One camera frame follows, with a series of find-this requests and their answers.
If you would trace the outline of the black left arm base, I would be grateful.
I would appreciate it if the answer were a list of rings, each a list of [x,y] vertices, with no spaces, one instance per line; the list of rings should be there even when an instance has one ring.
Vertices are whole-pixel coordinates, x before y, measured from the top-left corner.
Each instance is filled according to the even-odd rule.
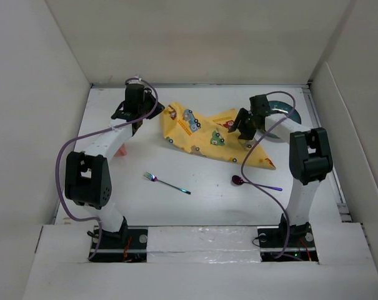
[[[146,263],[148,227],[131,227],[124,218],[121,227],[116,232],[102,231],[101,240],[99,228],[88,231],[91,238],[89,261],[92,263]]]

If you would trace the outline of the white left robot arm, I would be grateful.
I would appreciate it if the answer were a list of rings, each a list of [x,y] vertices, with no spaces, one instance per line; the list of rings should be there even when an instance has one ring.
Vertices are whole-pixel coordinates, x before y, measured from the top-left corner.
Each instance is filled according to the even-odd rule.
[[[164,110],[157,92],[143,79],[126,80],[124,100],[111,116],[109,127],[80,152],[66,158],[64,194],[82,206],[90,217],[100,220],[100,234],[115,248],[127,243],[127,221],[111,201],[112,183],[109,163],[122,153],[124,143],[142,126]]]

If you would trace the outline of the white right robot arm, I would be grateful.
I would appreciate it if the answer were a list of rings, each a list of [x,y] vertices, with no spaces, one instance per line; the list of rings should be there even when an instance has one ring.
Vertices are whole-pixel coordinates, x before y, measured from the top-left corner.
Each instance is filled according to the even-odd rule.
[[[260,94],[249,98],[250,109],[240,109],[229,132],[239,131],[239,139],[253,140],[255,133],[263,131],[277,136],[289,145],[289,170],[293,177],[291,195],[284,209],[277,231],[279,242],[292,246],[306,235],[309,213],[320,183],[333,169],[333,160],[327,131],[311,128],[290,118],[296,105],[284,114],[274,112],[267,97]]]

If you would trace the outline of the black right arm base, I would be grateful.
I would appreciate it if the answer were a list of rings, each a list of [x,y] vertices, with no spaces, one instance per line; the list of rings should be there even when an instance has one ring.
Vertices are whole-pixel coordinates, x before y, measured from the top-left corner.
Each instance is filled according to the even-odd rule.
[[[260,250],[262,262],[319,261],[310,223],[290,225],[287,229],[283,214],[277,226],[258,227],[252,244]]]

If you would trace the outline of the teal round plate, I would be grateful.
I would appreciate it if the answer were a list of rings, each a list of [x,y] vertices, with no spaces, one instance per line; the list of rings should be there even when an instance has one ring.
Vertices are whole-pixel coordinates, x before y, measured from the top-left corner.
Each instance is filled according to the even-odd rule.
[[[280,125],[267,134],[268,137],[280,139],[289,144],[291,133],[306,131],[307,127],[302,125],[300,114],[296,110],[294,110],[289,116],[289,113],[292,110],[291,105],[282,101],[269,101],[269,107],[273,118],[271,122],[267,123],[267,125],[274,125],[277,121],[283,118],[283,115],[288,117],[291,121],[285,120],[280,123]]]

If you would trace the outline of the pink cup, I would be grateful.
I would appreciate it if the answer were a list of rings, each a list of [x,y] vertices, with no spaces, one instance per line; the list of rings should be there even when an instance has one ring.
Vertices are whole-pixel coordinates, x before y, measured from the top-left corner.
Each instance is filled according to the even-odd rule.
[[[119,156],[125,156],[127,154],[125,144],[123,144],[117,151]]]

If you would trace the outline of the purple iridescent spoon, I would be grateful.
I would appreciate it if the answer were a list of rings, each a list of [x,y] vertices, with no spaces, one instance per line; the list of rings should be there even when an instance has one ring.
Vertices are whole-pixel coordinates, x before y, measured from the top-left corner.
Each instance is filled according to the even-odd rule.
[[[236,186],[241,186],[243,184],[250,184],[249,181],[245,181],[243,178],[241,178],[240,176],[238,175],[233,175],[231,177],[231,181],[233,184],[235,184]],[[271,189],[271,190],[275,190],[275,191],[283,191],[282,188],[280,187],[274,187],[274,186],[266,186],[266,185],[263,185],[263,184],[254,184],[255,186],[257,187],[261,187],[261,188],[266,188],[266,189]]]

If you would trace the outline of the iridescent fork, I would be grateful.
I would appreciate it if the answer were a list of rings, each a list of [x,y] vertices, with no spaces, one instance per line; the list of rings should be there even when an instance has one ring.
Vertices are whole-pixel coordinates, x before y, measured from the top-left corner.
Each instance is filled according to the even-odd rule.
[[[165,181],[162,181],[162,180],[158,179],[155,175],[153,175],[153,174],[151,174],[151,173],[149,173],[149,172],[144,172],[144,177],[145,177],[146,179],[152,181],[152,182],[159,182],[159,183],[161,183],[161,184],[163,184],[163,185],[169,186],[170,188],[177,189],[177,190],[180,191],[180,192],[183,192],[183,193],[185,193],[185,194],[191,195],[191,192],[188,191],[187,189],[183,189],[183,188],[181,188],[181,187],[177,187],[177,186],[174,186],[174,185],[172,185],[172,184],[169,184],[169,183],[167,183],[167,182],[165,182]]]

